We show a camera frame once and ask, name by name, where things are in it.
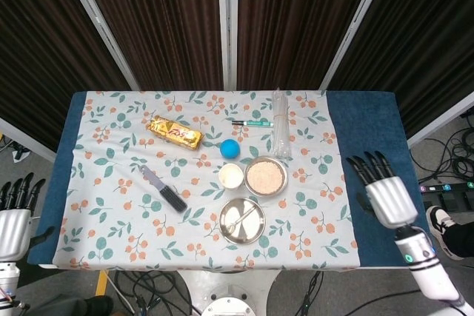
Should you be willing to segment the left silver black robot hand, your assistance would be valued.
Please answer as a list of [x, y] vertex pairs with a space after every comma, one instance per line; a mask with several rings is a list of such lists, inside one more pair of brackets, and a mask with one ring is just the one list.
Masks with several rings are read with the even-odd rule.
[[34, 173], [1, 186], [1, 262], [21, 260], [34, 246], [44, 243], [55, 231], [54, 226], [31, 236], [33, 213], [39, 193], [45, 184], [40, 179], [31, 185]]

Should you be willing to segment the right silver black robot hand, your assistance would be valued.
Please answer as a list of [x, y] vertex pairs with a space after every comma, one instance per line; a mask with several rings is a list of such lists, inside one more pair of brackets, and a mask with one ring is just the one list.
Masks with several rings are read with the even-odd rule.
[[364, 152], [366, 162], [357, 155], [346, 158], [364, 185], [373, 214], [382, 226], [398, 229], [415, 222], [418, 211], [402, 179], [379, 151]]

